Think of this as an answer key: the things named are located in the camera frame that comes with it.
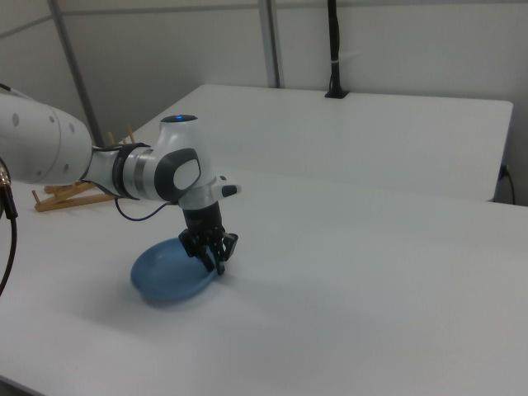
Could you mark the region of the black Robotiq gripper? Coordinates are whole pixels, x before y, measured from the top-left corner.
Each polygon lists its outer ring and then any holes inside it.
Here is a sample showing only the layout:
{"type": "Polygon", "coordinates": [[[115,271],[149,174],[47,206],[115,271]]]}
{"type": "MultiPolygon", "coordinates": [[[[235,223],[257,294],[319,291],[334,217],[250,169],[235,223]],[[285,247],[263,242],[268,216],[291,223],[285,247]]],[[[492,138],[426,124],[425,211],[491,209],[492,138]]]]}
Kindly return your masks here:
{"type": "Polygon", "coordinates": [[[225,262],[231,258],[238,242],[238,235],[227,233],[222,225],[222,216],[219,202],[198,210],[183,209],[186,228],[180,232],[178,239],[188,257],[198,259],[208,272],[215,270],[219,276],[225,272],[225,262]],[[192,235],[211,232],[213,234],[213,245],[211,252],[214,255],[215,264],[207,252],[206,245],[194,238],[192,235]]]}

